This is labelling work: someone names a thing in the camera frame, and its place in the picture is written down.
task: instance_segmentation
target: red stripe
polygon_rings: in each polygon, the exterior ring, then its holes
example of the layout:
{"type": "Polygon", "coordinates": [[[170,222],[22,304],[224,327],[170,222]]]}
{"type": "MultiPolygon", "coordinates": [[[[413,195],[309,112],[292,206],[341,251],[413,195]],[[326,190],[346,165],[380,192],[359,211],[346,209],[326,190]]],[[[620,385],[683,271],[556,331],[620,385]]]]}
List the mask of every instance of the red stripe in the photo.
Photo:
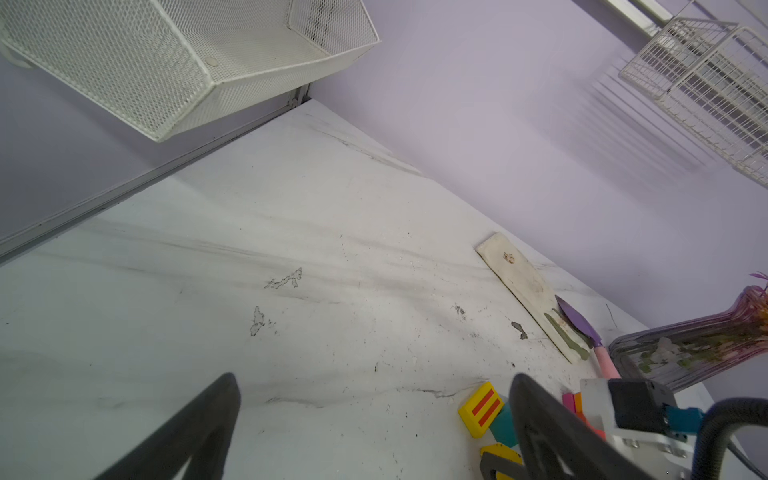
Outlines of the red stripe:
{"type": "Polygon", "coordinates": [[[501,403],[496,399],[495,402],[493,402],[493,405],[491,405],[491,408],[488,409],[488,411],[485,413],[485,415],[482,416],[480,419],[480,426],[482,426],[483,423],[488,421],[488,417],[491,416],[494,410],[496,410],[496,407],[498,407],[498,404],[501,403]]]}
{"type": "Polygon", "coordinates": [[[488,400],[490,400],[492,396],[493,396],[493,390],[488,390],[488,393],[485,394],[485,397],[483,398],[483,400],[480,400],[480,403],[478,403],[478,405],[475,407],[475,409],[472,410],[472,414],[473,415],[477,415],[478,412],[480,412],[480,410],[482,409],[482,407],[486,403],[488,403],[488,400]]]}

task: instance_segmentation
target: table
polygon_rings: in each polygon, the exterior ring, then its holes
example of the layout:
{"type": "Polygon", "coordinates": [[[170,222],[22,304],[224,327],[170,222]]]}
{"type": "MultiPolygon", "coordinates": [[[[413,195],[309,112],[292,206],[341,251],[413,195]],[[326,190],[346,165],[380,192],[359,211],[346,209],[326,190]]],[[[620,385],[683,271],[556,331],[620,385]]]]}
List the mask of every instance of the table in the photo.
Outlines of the table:
{"type": "Polygon", "coordinates": [[[645,328],[305,103],[0,268],[2,477],[93,477],[231,371],[226,478],[479,478],[479,384],[599,375],[475,253],[496,231],[606,342],[645,328]]]}

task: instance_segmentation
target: teal connector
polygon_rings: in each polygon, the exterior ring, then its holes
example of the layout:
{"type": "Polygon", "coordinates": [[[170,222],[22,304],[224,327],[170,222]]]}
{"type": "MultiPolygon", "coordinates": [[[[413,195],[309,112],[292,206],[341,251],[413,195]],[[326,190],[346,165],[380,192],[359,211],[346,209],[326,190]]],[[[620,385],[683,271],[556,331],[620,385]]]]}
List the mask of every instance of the teal connector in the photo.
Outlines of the teal connector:
{"type": "Polygon", "coordinates": [[[664,412],[667,414],[667,421],[670,423],[670,430],[686,435],[696,435],[701,427],[701,419],[704,412],[701,409],[679,409],[673,406],[665,406],[664,412]]]}
{"type": "Polygon", "coordinates": [[[491,433],[496,442],[508,446],[510,449],[518,444],[518,436],[515,434],[515,424],[512,423],[512,411],[509,402],[505,403],[502,410],[491,423],[491,433]]]}

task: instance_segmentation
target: purple trowel blade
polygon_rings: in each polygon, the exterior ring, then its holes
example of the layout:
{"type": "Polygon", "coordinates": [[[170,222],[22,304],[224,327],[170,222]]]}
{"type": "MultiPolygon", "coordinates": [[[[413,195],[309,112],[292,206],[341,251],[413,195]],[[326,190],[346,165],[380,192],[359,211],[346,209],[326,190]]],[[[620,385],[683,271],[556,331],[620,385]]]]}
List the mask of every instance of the purple trowel blade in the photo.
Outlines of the purple trowel blade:
{"type": "Polygon", "coordinates": [[[594,328],[592,328],[592,325],[589,324],[587,319],[577,312],[574,307],[568,305],[568,302],[557,295],[554,297],[558,299],[558,305],[563,309],[563,313],[565,313],[565,316],[568,317],[571,323],[573,323],[580,332],[591,338],[592,342],[594,342],[594,346],[603,346],[603,339],[594,331],[594,328]]]}

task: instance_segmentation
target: black cable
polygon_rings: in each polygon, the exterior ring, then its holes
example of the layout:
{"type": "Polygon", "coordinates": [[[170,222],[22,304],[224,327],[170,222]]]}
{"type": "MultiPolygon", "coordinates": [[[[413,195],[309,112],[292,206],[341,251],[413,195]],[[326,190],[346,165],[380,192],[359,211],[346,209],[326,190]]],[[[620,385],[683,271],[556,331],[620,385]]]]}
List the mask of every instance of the black cable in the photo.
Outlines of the black cable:
{"type": "Polygon", "coordinates": [[[755,464],[753,464],[753,463],[752,463],[752,462],[751,462],[751,461],[750,461],[750,460],[749,460],[749,459],[748,459],[748,458],[747,458],[747,457],[746,457],[746,456],[745,456],[745,455],[744,455],[744,454],[741,452],[741,450],[739,450],[739,449],[738,449],[738,448],[737,448],[737,447],[736,447],[736,446],[733,444],[733,442],[728,442],[728,449],[730,450],[730,452],[731,452],[731,453],[733,453],[733,454],[736,456],[736,458],[738,458],[738,459],[739,459],[739,461],[740,461],[740,462],[742,462],[742,463],[744,464],[744,466],[745,466],[745,467],[747,467],[747,468],[750,470],[750,472],[752,472],[753,474],[757,475],[757,477],[758,477],[760,480],[768,480],[768,476],[766,476],[766,474],[762,473],[762,472],[760,471],[760,469],[759,469],[759,468],[757,468],[757,467],[755,466],[755,464]]]}
{"type": "Polygon", "coordinates": [[[696,437],[691,480],[720,478],[730,436],[745,425],[768,427],[768,399],[726,399],[709,409],[696,437]]]}

